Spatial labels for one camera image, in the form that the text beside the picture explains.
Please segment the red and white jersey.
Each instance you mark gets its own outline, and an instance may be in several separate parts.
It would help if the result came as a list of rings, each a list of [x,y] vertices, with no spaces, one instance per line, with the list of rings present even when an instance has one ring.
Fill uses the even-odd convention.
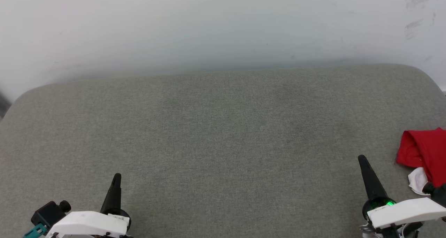
[[[435,187],[446,183],[446,130],[404,131],[397,152],[398,164],[414,168],[409,187],[419,195],[428,182]]]

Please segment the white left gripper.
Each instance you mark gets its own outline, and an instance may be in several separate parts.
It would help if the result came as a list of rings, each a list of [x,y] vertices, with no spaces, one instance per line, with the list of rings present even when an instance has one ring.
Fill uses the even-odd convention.
[[[47,232],[47,238],[133,238],[127,232],[131,218],[121,210],[120,173],[113,176],[100,212],[71,212],[56,222]]]

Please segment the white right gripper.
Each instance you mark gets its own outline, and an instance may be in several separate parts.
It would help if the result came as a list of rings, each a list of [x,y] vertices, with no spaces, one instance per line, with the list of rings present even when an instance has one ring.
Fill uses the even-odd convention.
[[[419,238],[425,222],[446,218],[446,205],[428,197],[400,203],[388,198],[368,159],[359,155],[358,162],[368,197],[362,209],[362,238]]]

